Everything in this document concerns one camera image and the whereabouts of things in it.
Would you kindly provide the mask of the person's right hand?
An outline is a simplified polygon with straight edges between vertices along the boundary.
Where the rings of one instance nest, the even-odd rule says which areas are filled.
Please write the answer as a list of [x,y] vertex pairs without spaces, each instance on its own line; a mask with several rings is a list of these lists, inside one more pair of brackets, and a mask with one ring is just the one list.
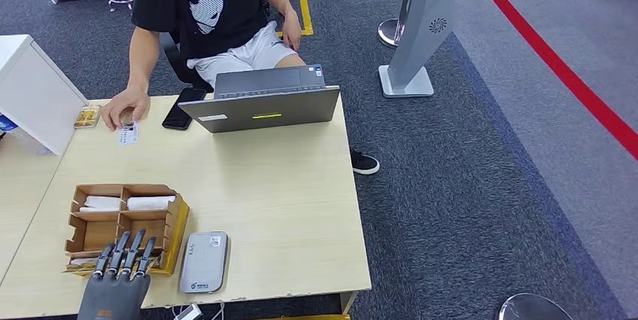
[[113,132],[121,128],[123,123],[145,119],[149,107],[147,88],[128,86],[102,108],[101,117],[106,127]]

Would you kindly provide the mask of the person's left hand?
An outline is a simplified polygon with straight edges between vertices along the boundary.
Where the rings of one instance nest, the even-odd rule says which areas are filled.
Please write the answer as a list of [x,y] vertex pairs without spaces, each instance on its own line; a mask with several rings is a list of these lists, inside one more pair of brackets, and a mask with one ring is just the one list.
[[283,16],[282,39],[289,48],[297,51],[302,37],[299,17],[293,8],[288,8]]

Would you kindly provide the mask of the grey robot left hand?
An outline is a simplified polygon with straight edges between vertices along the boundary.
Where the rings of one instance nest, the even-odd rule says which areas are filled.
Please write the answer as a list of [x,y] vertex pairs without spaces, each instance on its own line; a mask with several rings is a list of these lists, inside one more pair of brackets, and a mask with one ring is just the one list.
[[144,229],[138,230],[127,247],[131,236],[127,230],[104,247],[85,287],[78,319],[139,318],[150,286],[147,269],[156,242],[154,236],[149,237],[141,250],[144,235]]

